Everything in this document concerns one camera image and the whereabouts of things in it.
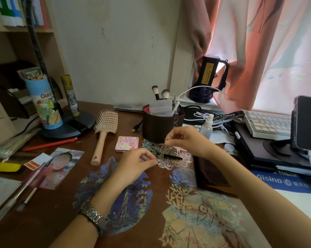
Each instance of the wooden hair brush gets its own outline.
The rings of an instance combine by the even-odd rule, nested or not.
[[[92,165],[100,165],[102,159],[105,138],[108,132],[116,133],[117,130],[118,113],[114,110],[102,110],[96,121],[94,129],[96,133],[100,132],[99,140],[92,157]]]

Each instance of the wristwatch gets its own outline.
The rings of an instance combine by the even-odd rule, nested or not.
[[[79,214],[86,217],[98,230],[99,235],[101,236],[105,232],[107,225],[107,219],[104,219],[90,204],[91,198],[85,201],[78,212]]]

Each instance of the keyboard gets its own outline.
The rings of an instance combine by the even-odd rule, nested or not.
[[[244,110],[244,121],[251,135],[257,138],[290,139],[291,116]]]

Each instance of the brown leather cup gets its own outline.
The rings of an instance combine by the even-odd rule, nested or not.
[[[154,143],[164,143],[167,134],[173,129],[174,116],[172,117],[159,117],[146,113],[144,109],[149,105],[143,107],[143,126],[142,133],[146,140]],[[181,105],[177,108],[178,121],[177,127],[183,125],[184,110]]]

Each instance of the pink curtain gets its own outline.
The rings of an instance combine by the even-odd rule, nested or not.
[[[311,0],[183,1],[195,58],[230,63],[228,96],[214,93],[225,112],[290,114],[296,95],[311,96]]]

